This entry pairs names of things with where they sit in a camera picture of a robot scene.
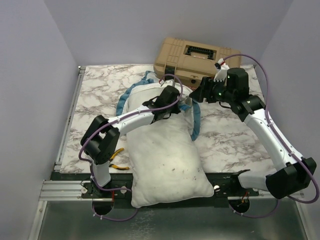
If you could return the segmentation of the white pillow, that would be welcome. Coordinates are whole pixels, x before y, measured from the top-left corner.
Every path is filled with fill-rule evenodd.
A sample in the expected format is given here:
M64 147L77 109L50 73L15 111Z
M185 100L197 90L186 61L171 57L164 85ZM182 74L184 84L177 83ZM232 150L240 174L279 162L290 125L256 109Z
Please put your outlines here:
M126 135L135 208L214 195L194 143L200 130L200 114L194 111L200 108L189 98L191 89L182 90L179 114Z

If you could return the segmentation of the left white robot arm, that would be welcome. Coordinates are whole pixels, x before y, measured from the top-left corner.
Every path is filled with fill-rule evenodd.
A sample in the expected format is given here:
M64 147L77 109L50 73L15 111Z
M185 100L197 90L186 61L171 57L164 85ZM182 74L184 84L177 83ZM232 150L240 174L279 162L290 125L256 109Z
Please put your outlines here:
M143 102L135 110L107 119L99 115L93 119L82 137L78 158L89 163L90 181L93 191L103 198L110 192L121 190L110 188L109 172L112 155L116 151L119 138L142 126L168 119L171 114L180 113L178 103L183 89L166 86L160 95Z

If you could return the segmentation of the white pillowcase blue trim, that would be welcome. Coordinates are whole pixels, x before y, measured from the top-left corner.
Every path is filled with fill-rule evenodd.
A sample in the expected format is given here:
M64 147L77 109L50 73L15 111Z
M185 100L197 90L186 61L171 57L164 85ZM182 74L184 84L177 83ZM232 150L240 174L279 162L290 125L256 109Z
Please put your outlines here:
M166 115L179 114L181 111L189 124L188 130L192 141L195 141L200 134L201 128L201 108L199 103L189 97L192 90L184 86L182 92L181 85L175 82L173 76L169 80L156 78L156 74L146 71L145 76L129 87L119 98L116 106L116 115L123 115L129 110L129 98L134 94L155 90L156 94L149 97L147 105L152 109L164 108L156 112L157 116L165 119Z

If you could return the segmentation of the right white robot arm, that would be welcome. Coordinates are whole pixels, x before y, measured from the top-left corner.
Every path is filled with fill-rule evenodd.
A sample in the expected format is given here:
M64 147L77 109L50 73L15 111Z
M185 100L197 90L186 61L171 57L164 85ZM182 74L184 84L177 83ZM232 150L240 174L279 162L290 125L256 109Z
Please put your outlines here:
M305 158L289 143L266 112L264 102L250 94L249 75L243 68L230 68L224 73L223 80L203 77L189 96L199 103L229 104L231 111L257 136L275 168L274 173L239 171L237 179L229 184L230 191L240 196L247 189L258 189L279 200L307 188L317 167L315 160Z

